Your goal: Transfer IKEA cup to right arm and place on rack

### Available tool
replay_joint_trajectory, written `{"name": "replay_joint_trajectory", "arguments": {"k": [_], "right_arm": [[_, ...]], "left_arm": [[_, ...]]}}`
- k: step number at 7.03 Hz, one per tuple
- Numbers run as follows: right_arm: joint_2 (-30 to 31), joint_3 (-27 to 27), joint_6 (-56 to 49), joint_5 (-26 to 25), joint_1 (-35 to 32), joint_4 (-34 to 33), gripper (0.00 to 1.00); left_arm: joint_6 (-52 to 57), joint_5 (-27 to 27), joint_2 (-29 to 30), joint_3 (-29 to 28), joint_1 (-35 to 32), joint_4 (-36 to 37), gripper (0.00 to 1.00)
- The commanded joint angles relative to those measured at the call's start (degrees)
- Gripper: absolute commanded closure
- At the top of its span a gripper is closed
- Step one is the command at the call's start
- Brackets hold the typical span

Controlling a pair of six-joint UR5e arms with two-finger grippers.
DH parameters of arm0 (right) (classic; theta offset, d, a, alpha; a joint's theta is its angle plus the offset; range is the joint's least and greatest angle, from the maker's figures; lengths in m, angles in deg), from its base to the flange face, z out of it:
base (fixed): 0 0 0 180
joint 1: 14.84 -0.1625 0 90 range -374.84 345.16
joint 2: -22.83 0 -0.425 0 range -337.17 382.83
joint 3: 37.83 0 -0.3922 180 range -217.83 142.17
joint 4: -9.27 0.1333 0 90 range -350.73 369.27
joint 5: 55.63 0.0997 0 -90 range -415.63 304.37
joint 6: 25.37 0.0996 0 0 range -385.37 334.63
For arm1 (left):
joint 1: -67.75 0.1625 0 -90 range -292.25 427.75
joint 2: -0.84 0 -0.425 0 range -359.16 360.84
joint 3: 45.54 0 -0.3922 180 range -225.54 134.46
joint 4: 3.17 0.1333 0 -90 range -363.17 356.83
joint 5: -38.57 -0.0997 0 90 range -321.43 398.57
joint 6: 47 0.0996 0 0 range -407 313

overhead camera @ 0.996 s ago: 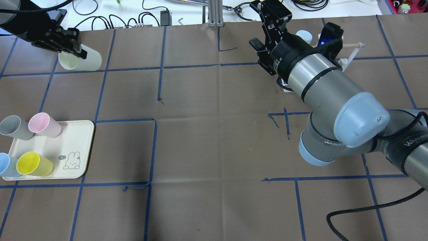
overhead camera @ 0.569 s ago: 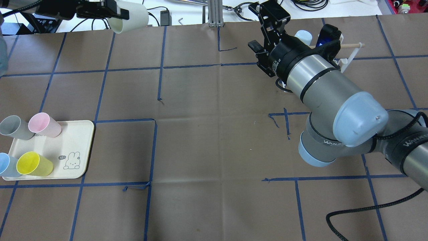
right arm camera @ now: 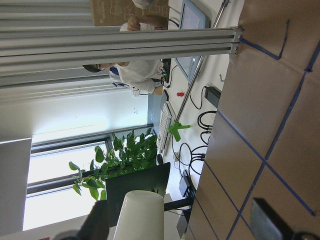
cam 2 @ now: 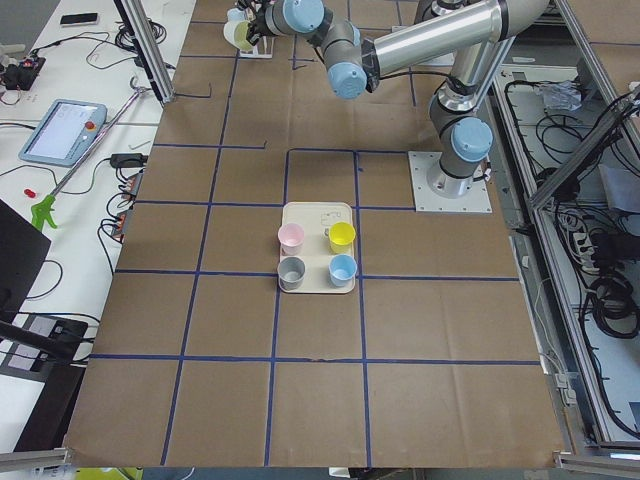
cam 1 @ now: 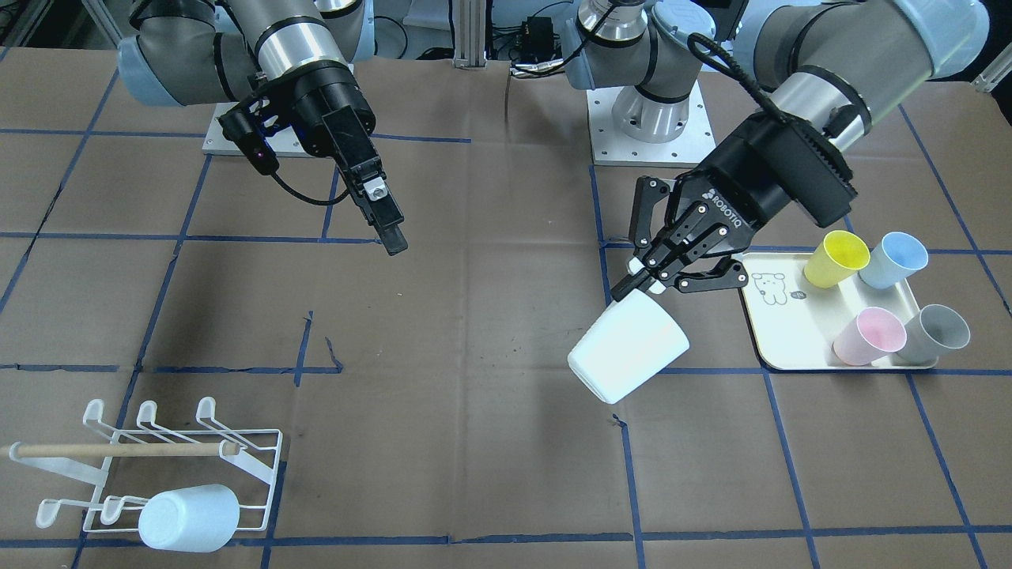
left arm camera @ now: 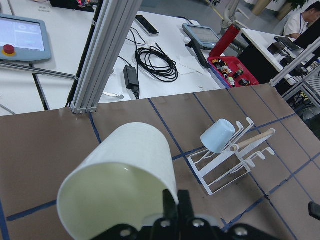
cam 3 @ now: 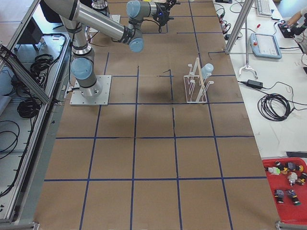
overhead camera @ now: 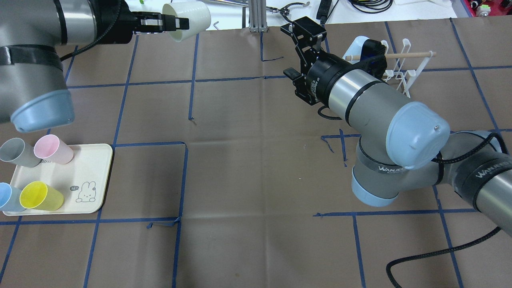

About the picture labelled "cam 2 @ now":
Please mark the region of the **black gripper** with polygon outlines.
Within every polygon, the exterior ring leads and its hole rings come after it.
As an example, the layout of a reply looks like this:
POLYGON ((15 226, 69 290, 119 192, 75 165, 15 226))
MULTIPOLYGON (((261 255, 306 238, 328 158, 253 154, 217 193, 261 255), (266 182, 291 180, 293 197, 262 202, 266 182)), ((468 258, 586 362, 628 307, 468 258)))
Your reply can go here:
POLYGON ((274 33, 268 28, 266 13, 271 5, 269 0, 238 0, 237 7, 241 11, 249 11, 253 17, 249 21, 246 40, 250 45, 256 45, 263 37, 273 37, 274 33))

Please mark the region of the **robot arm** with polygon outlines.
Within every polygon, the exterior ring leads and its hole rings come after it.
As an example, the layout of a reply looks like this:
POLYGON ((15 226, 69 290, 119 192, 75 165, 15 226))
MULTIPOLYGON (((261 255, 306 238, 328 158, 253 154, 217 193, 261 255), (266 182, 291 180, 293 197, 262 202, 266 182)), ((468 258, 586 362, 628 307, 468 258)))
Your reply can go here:
POLYGON ((230 42, 246 50, 264 37, 304 38, 324 65, 334 94, 355 99, 381 81, 445 54, 454 63, 432 97, 429 117, 442 143, 426 175, 437 195, 466 195, 493 143, 490 127, 475 113, 510 42, 546 10, 545 1, 421 1, 413 25, 377 39, 361 36, 321 1, 238 1, 250 11, 230 42))

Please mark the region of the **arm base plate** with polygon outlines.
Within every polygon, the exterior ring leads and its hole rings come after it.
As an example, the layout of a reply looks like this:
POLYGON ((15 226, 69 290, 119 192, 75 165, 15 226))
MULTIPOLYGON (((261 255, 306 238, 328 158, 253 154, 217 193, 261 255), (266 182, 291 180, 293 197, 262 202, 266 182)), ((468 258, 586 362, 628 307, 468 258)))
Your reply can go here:
POLYGON ((441 170, 441 152, 409 151, 415 210, 419 213, 490 214, 487 181, 480 166, 467 179, 441 170))

